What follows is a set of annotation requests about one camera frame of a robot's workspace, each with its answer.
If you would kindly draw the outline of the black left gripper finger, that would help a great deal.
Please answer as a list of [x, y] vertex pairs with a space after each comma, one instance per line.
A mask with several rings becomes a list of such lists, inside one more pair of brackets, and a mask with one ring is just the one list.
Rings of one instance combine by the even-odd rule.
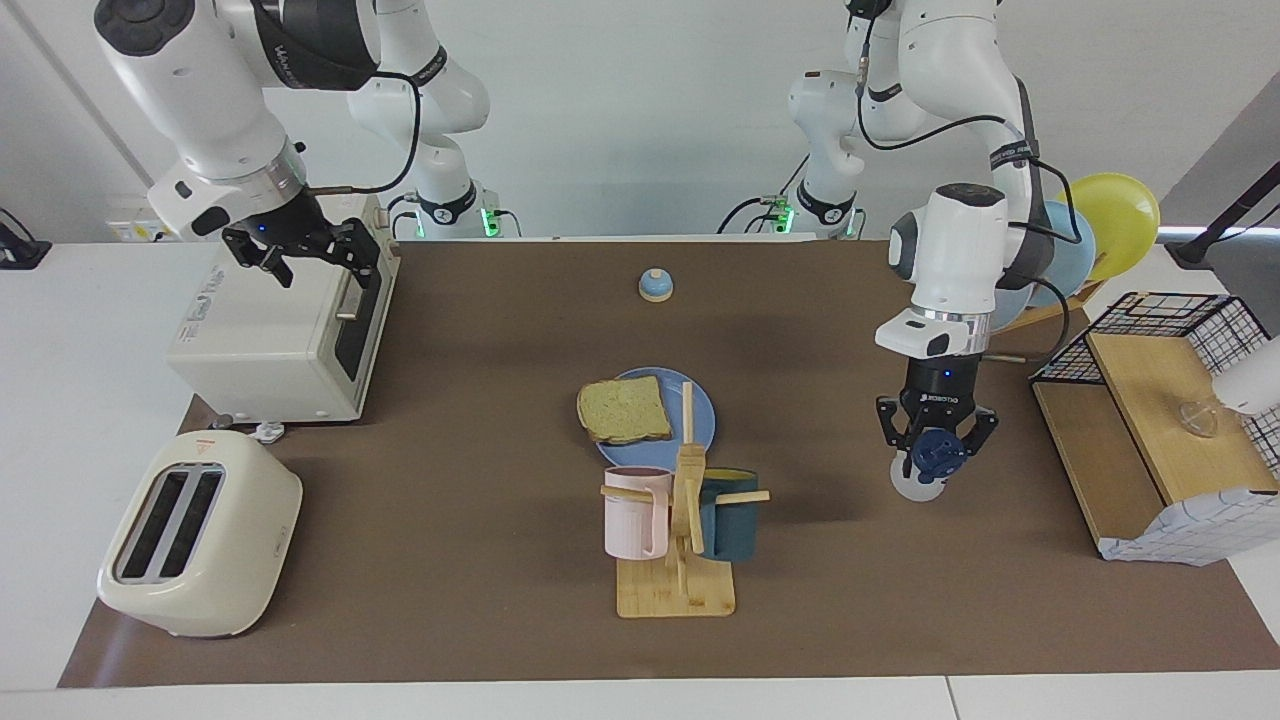
[[[908, 424], [906, 429], [901, 430], [893, 424], [896, 414], [904, 410], [906, 413]], [[899, 452], [906, 454], [911, 452], [913, 446], [919, 438], [919, 396], [918, 395], [900, 395], [888, 396], [882, 395], [877, 397], [877, 416], [879, 419], [879, 425], [884, 436], [884, 442]]]
[[[972, 424], [965, 434], [960, 436], [960, 424], [966, 420], [972, 420]], [[998, 414], [995, 410], [974, 404], [957, 405], [951, 411], [950, 420], [950, 432], [956, 439], [954, 456], [960, 462], [965, 462], [969, 457], [977, 455], [986, 441], [995, 433], [997, 425]]]

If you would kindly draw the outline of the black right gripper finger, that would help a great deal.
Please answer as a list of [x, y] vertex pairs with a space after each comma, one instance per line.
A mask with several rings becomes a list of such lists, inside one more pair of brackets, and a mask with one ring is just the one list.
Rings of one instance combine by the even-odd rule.
[[358, 218], [330, 225], [325, 261], [351, 273], [362, 290], [379, 277], [380, 247], [370, 229]]
[[294, 274], [284, 261], [280, 246], [259, 247], [248, 232], [223, 232], [221, 240], [237, 264], [243, 268], [256, 266], [282, 287], [292, 287]]

